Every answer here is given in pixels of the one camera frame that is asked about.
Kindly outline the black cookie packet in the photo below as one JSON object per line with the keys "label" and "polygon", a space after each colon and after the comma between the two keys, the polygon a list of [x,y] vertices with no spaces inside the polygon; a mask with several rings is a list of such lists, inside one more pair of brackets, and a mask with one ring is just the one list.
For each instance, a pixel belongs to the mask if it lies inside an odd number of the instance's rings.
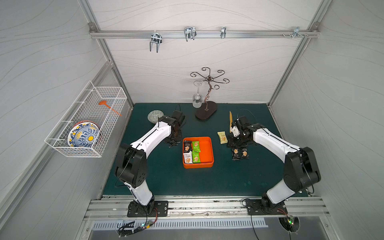
{"label": "black cookie packet", "polygon": [[234,148],[232,149],[232,160],[238,161],[241,159],[241,149]]}
{"label": "black cookie packet", "polygon": [[189,153],[191,151],[193,151],[193,144],[191,141],[184,141],[183,142],[183,146],[184,146],[184,151],[183,153]]}
{"label": "black cookie packet", "polygon": [[249,153],[247,148],[243,148],[241,151],[241,159],[249,159]]}

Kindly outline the yellow cookie packet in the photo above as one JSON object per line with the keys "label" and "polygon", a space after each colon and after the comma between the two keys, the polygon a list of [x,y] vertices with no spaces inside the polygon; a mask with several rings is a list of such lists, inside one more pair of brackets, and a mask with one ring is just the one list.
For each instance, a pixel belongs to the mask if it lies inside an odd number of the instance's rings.
{"label": "yellow cookie packet", "polygon": [[226,132],[217,132],[217,134],[218,134],[219,139],[220,139],[220,144],[227,144],[228,143]]}

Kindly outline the orange storage box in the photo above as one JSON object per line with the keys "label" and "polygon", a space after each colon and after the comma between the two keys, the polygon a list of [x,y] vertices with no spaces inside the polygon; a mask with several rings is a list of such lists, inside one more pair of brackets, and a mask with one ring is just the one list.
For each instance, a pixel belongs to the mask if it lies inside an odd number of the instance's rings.
{"label": "orange storage box", "polygon": [[200,142],[200,163],[185,163],[183,159],[183,166],[185,169],[201,169],[201,168],[211,168],[214,164],[214,152],[212,147],[212,140],[210,137],[189,137],[183,139],[183,147],[185,147],[185,141],[191,142]]}

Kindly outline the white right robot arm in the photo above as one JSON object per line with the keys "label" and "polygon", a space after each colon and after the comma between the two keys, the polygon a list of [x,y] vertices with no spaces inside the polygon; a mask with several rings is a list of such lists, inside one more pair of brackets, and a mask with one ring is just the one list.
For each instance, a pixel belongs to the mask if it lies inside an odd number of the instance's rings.
{"label": "white right robot arm", "polygon": [[251,124],[245,116],[236,120],[230,117],[230,146],[246,147],[250,143],[263,146],[284,164],[282,180],[262,196],[264,207],[275,207],[299,191],[321,181],[316,156],[311,148],[291,144],[263,125]]}

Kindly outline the yellow plastic knife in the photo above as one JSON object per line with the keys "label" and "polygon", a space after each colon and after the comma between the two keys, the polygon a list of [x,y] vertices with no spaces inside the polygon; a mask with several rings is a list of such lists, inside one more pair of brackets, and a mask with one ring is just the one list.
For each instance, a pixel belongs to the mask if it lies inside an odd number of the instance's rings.
{"label": "yellow plastic knife", "polygon": [[233,115],[232,115],[231,111],[229,111],[229,120],[230,120],[230,130],[229,130],[229,133],[232,133],[232,129],[233,129]]}

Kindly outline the white cookie packet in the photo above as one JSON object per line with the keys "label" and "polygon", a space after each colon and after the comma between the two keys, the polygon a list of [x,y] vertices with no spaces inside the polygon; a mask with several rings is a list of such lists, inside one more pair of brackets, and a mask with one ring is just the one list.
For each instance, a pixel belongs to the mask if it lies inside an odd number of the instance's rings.
{"label": "white cookie packet", "polygon": [[185,164],[192,164],[193,163],[192,152],[183,153],[183,157],[184,157],[184,163]]}

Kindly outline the dark metal cup stand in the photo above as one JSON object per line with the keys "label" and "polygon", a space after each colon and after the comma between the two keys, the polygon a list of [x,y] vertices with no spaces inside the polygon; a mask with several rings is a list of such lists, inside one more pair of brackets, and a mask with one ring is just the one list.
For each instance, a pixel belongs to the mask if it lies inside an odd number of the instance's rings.
{"label": "dark metal cup stand", "polygon": [[194,81],[194,85],[198,87],[198,90],[200,90],[200,87],[204,84],[207,84],[208,86],[208,90],[204,98],[201,96],[196,99],[196,96],[200,95],[199,92],[197,92],[193,98],[193,103],[196,105],[196,101],[198,101],[200,105],[195,113],[196,118],[198,120],[205,121],[208,120],[218,109],[218,104],[210,100],[212,91],[219,90],[221,85],[228,84],[230,80],[223,78],[223,75],[226,73],[224,70],[217,70],[216,76],[212,75],[212,70],[209,67],[202,67],[201,71],[205,72],[205,74],[203,75],[199,72],[192,72],[190,73],[190,77],[201,78],[200,80]]}

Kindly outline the clear wine glass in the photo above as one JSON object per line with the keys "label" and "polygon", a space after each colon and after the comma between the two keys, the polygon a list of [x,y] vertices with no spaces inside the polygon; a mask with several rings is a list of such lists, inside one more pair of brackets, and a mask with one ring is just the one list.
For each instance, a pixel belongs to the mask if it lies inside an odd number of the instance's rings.
{"label": "clear wine glass", "polygon": [[193,95],[193,107],[196,109],[202,106],[202,95],[200,94],[200,87],[202,84],[202,81],[194,81],[194,85],[197,87],[197,92]]}

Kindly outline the blue yellow patterned plate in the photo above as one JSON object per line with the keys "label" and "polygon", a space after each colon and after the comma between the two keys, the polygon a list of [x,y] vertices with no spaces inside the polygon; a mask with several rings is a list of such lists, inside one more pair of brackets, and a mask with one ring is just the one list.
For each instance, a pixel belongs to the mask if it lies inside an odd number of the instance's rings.
{"label": "blue yellow patterned plate", "polygon": [[72,148],[90,148],[99,135],[100,129],[93,122],[83,121],[69,132],[67,143]]}

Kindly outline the metal double hook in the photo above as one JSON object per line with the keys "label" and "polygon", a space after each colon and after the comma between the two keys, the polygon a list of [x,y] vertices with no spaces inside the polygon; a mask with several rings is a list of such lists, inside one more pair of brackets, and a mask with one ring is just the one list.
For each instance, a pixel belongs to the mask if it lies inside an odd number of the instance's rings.
{"label": "metal double hook", "polygon": [[163,42],[162,36],[158,33],[153,33],[151,35],[151,40],[150,40],[150,52],[153,50],[154,46],[156,46],[156,53],[158,53],[160,49],[160,44],[162,42]]}

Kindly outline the metal loop hook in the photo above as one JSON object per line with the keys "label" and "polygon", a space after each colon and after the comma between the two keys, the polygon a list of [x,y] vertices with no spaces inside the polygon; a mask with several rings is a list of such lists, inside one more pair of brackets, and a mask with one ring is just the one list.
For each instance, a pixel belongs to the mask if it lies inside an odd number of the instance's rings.
{"label": "metal loop hook", "polygon": [[195,40],[195,37],[197,36],[196,28],[195,27],[184,28],[184,35],[187,42],[190,39]]}

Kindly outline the small metal hook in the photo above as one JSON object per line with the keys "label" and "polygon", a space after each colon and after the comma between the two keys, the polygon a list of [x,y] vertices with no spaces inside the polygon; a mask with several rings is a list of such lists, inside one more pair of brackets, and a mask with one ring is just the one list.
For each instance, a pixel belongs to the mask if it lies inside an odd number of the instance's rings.
{"label": "small metal hook", "polygon": [[221,39],[225,39],[226,38],[226,31],[227,31],[227,28],[226,27],[222,27],[221,28]]}

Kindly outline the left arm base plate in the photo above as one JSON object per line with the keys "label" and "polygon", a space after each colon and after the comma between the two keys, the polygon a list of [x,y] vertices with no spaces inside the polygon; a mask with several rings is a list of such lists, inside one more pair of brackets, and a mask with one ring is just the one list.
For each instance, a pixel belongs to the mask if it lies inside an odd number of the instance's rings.
{"label": "left arm base plate", "polygon": [[132,201],[128,207],[127,217],[166,217],[168,215],[168,208],[168,201],[150,201],[146,206],[142,206],[138,202]]}

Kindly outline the aluminium top rail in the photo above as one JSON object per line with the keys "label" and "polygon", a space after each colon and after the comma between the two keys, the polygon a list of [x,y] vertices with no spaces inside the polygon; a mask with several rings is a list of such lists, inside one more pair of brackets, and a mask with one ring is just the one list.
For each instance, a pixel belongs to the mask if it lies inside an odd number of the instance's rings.
{"label": "aluminium top rail", "polygon": [[[225,39],[274,39],[284,38],[293,30],[228,30]],[[196,30],[195,39],[221,39],[221,30]],[[321,32],[300,30],[302,34],[308,34],[308,38],[317,38]],[[146,39],[149,40],[153,33],[158,33],[165,39],[185,39],[183,30],[165,31],[97,31],[90,33],[93,39]]]}

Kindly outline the metal bracket hook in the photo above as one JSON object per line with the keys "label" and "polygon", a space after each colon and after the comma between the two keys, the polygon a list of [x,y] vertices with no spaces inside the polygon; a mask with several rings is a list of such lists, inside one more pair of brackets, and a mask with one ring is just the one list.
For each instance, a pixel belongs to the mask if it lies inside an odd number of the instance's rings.
{"label": "metal bracket hook", "polygon": [[301,38],[301,39],[305,39],[305,38],[308,38],[309,35],[308,34],[302,34],[300,32],[300,28],[299,27],[296,27],[292,33],[288,34],[288,35],[285,35],[285,34],[282,34],[282,36],[284,38],[290,38],[290,39],[295,39],[295,38]]}

